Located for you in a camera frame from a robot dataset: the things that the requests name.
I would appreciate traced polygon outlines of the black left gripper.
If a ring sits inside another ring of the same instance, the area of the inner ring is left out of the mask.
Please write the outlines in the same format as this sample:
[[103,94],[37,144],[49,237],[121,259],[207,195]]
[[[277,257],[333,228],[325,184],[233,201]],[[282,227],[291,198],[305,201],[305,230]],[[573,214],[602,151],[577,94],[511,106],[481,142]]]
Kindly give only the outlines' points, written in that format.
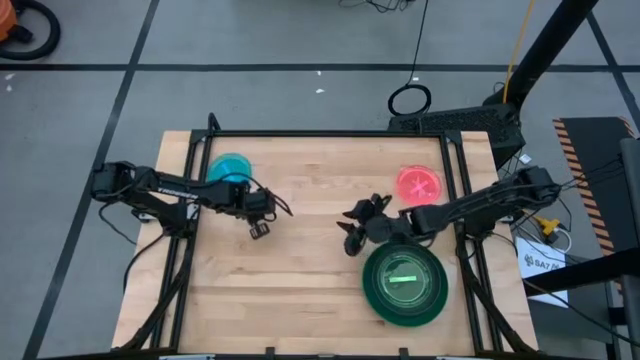
[[[275,196],[266,188],[254,192],[242,191],[236,200],[235,216],[250,223],[259,220],[273,222],[277,219]],[[251,225],[250,235],[253,240],[258,240],[269,233],[270,228],[266,223]]]

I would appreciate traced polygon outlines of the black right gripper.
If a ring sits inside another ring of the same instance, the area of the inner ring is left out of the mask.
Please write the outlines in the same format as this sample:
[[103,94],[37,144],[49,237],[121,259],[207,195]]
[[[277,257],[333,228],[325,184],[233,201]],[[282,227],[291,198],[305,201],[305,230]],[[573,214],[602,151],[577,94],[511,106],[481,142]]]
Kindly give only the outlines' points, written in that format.
[[344,250],[348,256],[357,256],[367,238],[373,243],[380,244],[404,241],[414,237],[408,209],[400,210],[397,217],[389,217],[384,213],[391,200],[391,195],[373,194],[369,199],[357,201],[352,210],[343,212],[347,218],[364,221],[364,227],[354,224],[342,225],[342,229],[347,233]]

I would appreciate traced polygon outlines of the translucent red plastic plate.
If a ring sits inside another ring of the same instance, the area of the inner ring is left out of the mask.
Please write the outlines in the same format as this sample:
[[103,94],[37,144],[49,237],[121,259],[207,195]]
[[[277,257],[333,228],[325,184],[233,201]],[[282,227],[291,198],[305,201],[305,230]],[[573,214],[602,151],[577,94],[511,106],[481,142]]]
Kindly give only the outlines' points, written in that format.
[[440,178],[426,166],[404,167],[396,177],[396,193],[410,206],[434,204],[441,192]]

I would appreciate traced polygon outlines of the translucent cyan plastic plate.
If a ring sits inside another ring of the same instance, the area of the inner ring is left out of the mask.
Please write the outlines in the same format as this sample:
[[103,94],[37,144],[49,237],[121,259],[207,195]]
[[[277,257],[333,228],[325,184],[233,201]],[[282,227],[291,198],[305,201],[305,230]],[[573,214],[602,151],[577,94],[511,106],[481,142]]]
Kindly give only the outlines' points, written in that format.
[[216,157],[209,166],[206,181],[222,180],[248,184],[251,176],[252,166],[245,156],[239,153],[225,153]]

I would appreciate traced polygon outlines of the translucent lime plastic plate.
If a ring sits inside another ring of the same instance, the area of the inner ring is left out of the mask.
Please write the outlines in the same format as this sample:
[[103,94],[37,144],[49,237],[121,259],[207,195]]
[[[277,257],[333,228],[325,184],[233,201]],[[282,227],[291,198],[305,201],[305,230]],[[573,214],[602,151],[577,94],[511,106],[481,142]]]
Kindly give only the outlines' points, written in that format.
[[380,265],[380,287],[389,302],[412,307],[424,302],[432,291],[431,273],[424,261],[396,254]]

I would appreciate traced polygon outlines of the black perforated computer case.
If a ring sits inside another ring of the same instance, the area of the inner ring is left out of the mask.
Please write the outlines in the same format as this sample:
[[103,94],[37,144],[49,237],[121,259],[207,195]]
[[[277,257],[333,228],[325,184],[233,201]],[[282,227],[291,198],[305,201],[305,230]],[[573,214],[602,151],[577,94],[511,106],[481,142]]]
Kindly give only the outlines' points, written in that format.
[[390,119],[388,130],[410,133],[454,130],[486,132],[497,168],[502,167],[526,144],[519,112],[509,104],[396,116]]

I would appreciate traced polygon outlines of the white printed paper sheet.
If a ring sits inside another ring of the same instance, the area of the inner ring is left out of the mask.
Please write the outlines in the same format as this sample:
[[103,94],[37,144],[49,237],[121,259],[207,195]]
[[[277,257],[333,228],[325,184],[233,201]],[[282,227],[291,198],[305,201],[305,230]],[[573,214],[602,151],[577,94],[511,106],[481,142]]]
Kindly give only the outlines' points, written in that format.
[[[562,269],[566,266],[565,255],[557,252],[550,246],[522,237],[516,237],[515,240],[518,252],[518,265],[523,279]],[[529,296],[528,299],[560,308],[567,308],[568,291],[557,291],[551,295],[541,294]]]

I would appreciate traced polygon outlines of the black metal bar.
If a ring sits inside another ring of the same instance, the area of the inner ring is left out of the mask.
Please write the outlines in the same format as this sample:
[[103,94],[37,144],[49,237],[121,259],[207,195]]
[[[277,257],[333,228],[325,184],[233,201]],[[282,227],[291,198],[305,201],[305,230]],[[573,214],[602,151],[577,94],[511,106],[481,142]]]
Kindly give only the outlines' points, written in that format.
[[613,281],[624,275],[640,277],[640,248],[570,265],[522,280],[527,296]]

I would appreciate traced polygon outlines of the black hazard striped mat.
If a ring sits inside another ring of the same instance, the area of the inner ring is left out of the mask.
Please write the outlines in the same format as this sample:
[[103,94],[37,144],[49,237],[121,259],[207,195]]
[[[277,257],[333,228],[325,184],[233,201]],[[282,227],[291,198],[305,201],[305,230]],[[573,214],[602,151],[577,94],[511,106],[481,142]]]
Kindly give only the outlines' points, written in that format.
[[620,142],[636,139],[622,117],[552,121],[573,181],[605,256],[640,247]]

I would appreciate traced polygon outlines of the orange vacuum cleaner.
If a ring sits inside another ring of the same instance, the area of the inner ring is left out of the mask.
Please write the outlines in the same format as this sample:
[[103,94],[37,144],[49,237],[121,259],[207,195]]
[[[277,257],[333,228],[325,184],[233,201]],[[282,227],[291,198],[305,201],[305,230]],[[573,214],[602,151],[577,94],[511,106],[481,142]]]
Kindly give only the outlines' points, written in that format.
[[0,42],[9,38],[9,31],[17,24],[17,14],[11,0],[0,0]]

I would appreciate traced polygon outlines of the black aluminium table frame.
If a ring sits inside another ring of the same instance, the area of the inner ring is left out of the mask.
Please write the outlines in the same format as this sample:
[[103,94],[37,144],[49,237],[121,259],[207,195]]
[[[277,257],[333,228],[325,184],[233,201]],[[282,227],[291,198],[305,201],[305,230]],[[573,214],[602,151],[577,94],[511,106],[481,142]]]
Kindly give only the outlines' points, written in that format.
[[441,179],[440,201],[497,179],[488,136],[465,132],[459,143],[384,131],[244,131],[217,134],[210,153],[239,152],[257,180],[291,206],[268,236],[252,240],[245,223],[204,210],[191,246],[186,290],[169,307],[160,344],[186,353],[471,355],[505,349],[482,308],[469,311],[455,254],[455,233],[433,252],[444,265],[448,299],[431,323],[398,327],[382,320],[361,289],[362,257],[343,249],[345,211],[373,193],[395,193],[411,165]]

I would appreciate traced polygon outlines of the grey metal post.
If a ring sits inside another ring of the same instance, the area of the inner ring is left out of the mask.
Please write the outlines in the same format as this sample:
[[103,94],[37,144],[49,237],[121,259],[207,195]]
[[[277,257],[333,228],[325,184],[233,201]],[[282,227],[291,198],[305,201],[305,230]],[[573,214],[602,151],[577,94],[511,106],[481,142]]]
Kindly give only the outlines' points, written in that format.
[[640,138],[620,141],[621,158],[632,209],[635,243],[640,247]]

